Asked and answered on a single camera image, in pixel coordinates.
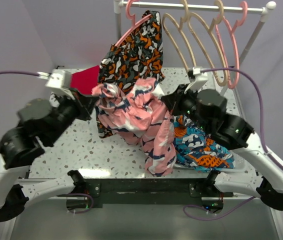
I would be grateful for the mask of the pink navy patterned shorts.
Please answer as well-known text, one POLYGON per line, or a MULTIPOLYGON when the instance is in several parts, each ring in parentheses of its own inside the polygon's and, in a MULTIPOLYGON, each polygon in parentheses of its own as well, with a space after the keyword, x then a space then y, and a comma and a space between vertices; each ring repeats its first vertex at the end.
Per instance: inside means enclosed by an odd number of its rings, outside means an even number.
POLYGON ((156 177, 169 175, 177 160, 174 118, 161 100, 164 92, 159 82, 139 78, 128 93, 113 83, 103 83, 92 94, 99 98, 98 121, 127 144, 141 147, 146 171, 156 177))

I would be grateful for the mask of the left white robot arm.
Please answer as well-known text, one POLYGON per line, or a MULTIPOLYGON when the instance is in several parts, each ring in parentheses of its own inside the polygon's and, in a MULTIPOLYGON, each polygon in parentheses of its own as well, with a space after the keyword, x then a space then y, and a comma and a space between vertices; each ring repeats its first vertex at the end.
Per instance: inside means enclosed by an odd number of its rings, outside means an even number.
POLYGON ((0 223, 51 197, 86 195, 86 182, 78 170, 30 186, 17 183, 33 161, 45 153, 44 148, 52 148, 74 120, 91 119, 99 99, 73 89, 67 95, 57 96, 57 100, 57 107, 42 98, 28 102, 17 112, 17 126, 8 130, 0 140, 0 223))

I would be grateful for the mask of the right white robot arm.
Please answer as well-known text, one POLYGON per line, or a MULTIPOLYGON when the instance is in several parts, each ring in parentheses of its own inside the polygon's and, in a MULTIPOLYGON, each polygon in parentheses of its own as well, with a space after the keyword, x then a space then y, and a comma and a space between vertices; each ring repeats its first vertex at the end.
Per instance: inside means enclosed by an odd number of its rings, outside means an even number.
POLYGON ((233 151, 257 171, 248 174, 214 170, 203 183, 207 195, 245 194, 283 211, 283 160, 263 147, 260 136, 242 117, 227 113, 225 97, 214 89, 193 91, 189 85, 181 84, 161 101, 172 115, 187 116, 217 144, 233 151))

